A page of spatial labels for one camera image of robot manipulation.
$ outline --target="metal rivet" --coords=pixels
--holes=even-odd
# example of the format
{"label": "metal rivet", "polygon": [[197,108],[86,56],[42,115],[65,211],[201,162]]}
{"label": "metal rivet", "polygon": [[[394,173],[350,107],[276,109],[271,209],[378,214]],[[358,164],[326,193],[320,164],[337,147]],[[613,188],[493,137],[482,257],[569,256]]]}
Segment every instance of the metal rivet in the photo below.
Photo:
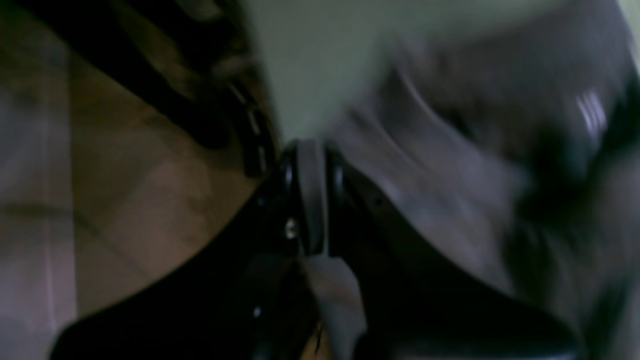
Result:
{"label": "metal rivet", "polygon": [[289,218],[287,220],[287,223],[284,225],[284,236],[286,236],[288,240],[293,240],[298,236],[298,224],[296,223],[296,219]]}

